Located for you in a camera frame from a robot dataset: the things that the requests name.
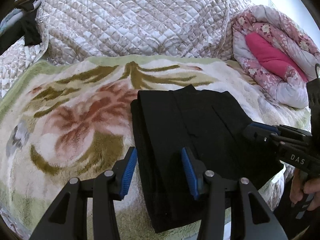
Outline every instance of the pink floral comforter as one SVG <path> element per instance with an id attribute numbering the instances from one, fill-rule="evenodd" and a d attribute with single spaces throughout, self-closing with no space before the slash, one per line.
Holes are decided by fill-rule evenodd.
<path id="1" fill-rule="evenodd" d="M 296 108 L 306 107 L 306 82 L 292 66 L 287 68 L 284 79 L 261 66 L 245 41 L 245 36 L 252 32 L 286 53 L 309 81 L 316 78 L 315 64 L 320 63 L 320 51 L 312 39 L 285 14 L 263 5 L 248 8 L 233 25 L 234 57 L 244 71 L 277 102 Z"/>

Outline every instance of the folded black pants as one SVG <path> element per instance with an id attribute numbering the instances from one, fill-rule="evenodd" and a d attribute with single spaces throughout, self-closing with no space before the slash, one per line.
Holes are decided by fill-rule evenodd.
<path id="1" fill-rule="evenodd" d="M 156 232 L 200 220 L 206 206 L 190 195 L 183 147 L 223 178 L 247 177 L 257 188 L 283 167 L 270 149 L 243 138 L 252 120 L 229 92 L 193 86 L 139 91 L 131 111 L 143 193 Z"/>

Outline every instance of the finger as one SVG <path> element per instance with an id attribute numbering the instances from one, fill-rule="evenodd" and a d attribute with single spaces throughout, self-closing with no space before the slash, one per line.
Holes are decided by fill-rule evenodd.
<path id="1" fill-rule="evenodd" d="M 311 194 L 320 191 L 320 178 L 308 180 L 303 187 L 303 191 L 306 194 Z"/>
<path id="2" fill-rule="evenodd" d="M 313 211 L 315 210 L 317 207 L 320 207 L 320 192 L 317 192 L 312 200 L 312 202 L 310 203 L 308 210 L 309 211 Z"/>
<path id="3" fill-rule="evenodd" d="M 293 204 L 301 201 L 303 199 L 303 191 L 302 191 L 302 182 L 299 176 L 300 170 L 295 169 L 294 176 L 292 179 L 291 191 L 290 191 L 290 200 Z"/>

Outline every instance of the fleece blanket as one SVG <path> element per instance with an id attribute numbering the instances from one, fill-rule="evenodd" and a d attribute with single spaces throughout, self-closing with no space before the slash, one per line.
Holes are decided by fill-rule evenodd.
<path id="1" fill-rule="evenodd" d="M 261 66 L 246 43 L 246 36 L 253 32 L 289 56 L 305 73 L 303 76 L 307 80 L 294 64 L 287 66 L 283 77 Z M 315 65 L 320 63 L 320 51 L 287 15 L 264 5 L 248 8 L 233 25 L 233 47 L 235 59 L 274 100 L 297 108 L 308 106 L 306 81 L 316 78 Z"/>
<path id="2" fill-rule="evenodd" d="M 176 90 L 189 84 L 229 91 L 257 122 L 297 128 L 310 124 L 307 109 L 278 104 L 235 61 L 126 56 L 53 66 L 40 60 L 0 102 L 0 205 L 8 211 L 6 220 L 21 224 L 27 239 L 71 177 L 94 178 L 134 146 L 130 103 L 138 90 Z M 278 205 L 285 177 L 280 172 L 260 189 L 271 209 Z M 121 239 L 185 239 L 199 230 L 197 222 L 154 233 L 139 166 L 129 194 L 115 202 L 115 210 Z M 92 203 L 88 216 L 92 219 Z M 92 239 L 92 221 L 88 232 Z"/>

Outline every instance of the metal screw head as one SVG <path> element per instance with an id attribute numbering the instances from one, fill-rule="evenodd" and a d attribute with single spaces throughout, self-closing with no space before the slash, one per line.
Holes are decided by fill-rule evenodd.
<path id="1" fill-rule="evenodd" d="M 70 184 L 76 184 L 78 182 L 78 178 L 74 177 L 69 180 Z"/>
<path id="2" fill-rule="evenodd" d="M 241 178 L 240 181 L 242 184 L 246 184 L 246 185 L 249 183 L 249 180 L 247 178 Z"/>
<path id="3" fill-rule="evenodd" d="M 204 174 L 206 176 L 208 176 L 208 177 L 213 177 L 214 176 L 214 172 L 213 171 L 206 171 Z"/>
<path id="4" fill-rule="evenodd" d="M 107 170 L 104 172 L 104 176 L 106 177 L 111 177 L 113 175 L 113 171 L 112 170 Z"/>

